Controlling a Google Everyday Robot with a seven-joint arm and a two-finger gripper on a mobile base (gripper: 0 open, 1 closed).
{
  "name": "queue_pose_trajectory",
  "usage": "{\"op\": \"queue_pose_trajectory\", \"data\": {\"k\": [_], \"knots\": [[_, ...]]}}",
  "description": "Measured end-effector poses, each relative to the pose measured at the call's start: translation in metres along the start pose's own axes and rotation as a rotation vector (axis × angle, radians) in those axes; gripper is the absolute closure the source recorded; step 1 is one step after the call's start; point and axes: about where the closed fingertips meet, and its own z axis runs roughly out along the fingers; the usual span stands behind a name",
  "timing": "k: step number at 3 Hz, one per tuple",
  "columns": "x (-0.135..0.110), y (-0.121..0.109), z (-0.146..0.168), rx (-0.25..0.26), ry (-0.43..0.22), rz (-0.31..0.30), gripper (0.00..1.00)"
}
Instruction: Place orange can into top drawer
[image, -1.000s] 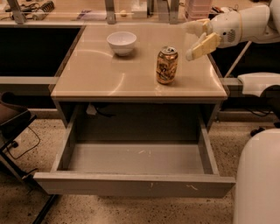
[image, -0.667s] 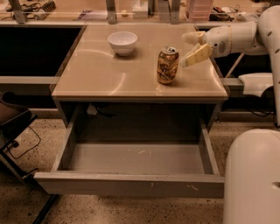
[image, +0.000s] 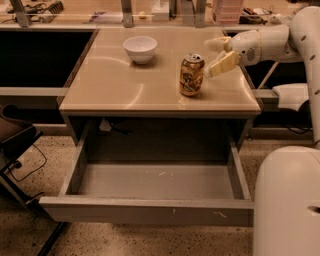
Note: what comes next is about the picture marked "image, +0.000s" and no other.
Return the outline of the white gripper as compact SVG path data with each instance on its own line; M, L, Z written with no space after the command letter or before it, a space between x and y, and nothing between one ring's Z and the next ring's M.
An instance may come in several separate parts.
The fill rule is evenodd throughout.
M208 39L204 42L204 46L219 53L217 58L204 69L204 76L208 79L231 71L239 63L243 66L252 66L261 59L261 35L258 30L241 32L232 38Z

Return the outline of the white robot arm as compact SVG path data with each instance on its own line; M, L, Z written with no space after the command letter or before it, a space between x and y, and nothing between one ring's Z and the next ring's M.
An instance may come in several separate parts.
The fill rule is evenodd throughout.
M275 86L280 109L309 105L313 145L287 146L262 162L255 185L253 256L320 256L320 7L287 23L204 42L218 54L205 68L212 78L262 61L304 64L304 83Z

